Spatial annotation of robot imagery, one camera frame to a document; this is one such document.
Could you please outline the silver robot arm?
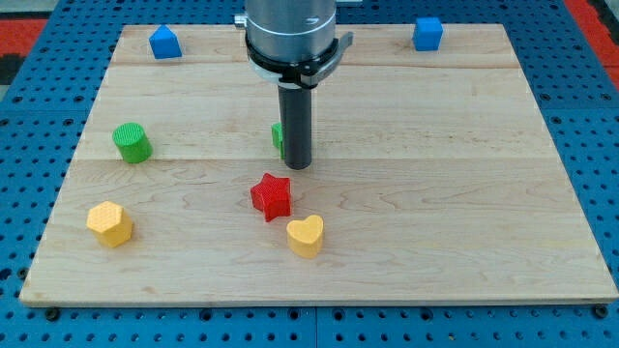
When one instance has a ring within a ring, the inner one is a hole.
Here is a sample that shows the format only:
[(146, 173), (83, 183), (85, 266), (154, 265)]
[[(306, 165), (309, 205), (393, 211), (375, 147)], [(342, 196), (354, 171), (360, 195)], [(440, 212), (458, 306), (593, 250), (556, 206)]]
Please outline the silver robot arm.
[(335, 0), (246, 0), (254, 72), (286, 89), (313, 89), (338, 67), (354, 34), (336, 36)]

